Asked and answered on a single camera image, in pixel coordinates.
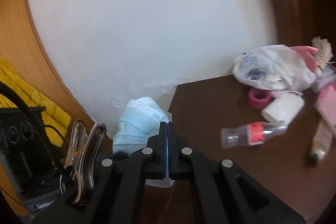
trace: red bottle label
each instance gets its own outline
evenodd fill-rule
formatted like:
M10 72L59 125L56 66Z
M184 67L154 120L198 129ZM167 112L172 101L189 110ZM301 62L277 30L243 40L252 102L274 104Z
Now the red bottle label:
M262 122L253 122L248 125L248 141L249 145L257 145L265 142L263 134L264 125Z

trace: yellow cloth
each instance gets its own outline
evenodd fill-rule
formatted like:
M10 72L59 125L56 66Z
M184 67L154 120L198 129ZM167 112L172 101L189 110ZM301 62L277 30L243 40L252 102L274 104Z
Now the yellow cloth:
M0 81L4 82L14 90L29 107L45 106L46 109L41 113L45 124L50 124L58 129L65 137L71 122L69 114L65 113L53 101L45 97L42 93L24 81L18 72L0 56ZM0 107L16 107L10 100L0 94ZM46 128L46 133L54 145L62 146L63 140L51 128Z

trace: clear plastic bottle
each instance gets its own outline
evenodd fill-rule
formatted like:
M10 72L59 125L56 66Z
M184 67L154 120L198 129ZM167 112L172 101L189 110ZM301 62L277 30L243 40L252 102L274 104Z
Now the clear plastic bottle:
M262 144L273 136L282 135L287 131L284 123L253 122L238 128L222 128L222 148L233 146L252 146Z
M325 158L332 141L333 135L325 121L321 119L311 144L310 163L313 166L317 166Z

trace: dark wooden tabletop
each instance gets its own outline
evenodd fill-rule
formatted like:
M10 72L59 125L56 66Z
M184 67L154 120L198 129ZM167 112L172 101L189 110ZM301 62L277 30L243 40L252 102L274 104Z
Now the dark wooden tabletop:
M261 110L249 105L249 89L232 75L179 85L169 108L176 133L209 159L233 160L307 223L314 223L336 192L334 144L318 167L306 164L320 120L314 107L317 95L311 89L303 92L305 106L286 134L258 146L222 149L221 128L265 121ZM143 204L142 224L195 223L189 181L176 181L168 189L146 186Z

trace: crumpled face mask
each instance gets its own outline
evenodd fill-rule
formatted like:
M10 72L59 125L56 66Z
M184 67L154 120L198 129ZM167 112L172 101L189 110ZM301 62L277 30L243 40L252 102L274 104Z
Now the crumpled face mask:
M121 151L130 155L146 147L148 138L159 133L160 122L169 122L169 118L152 98L131 100L118 121L113 153Z

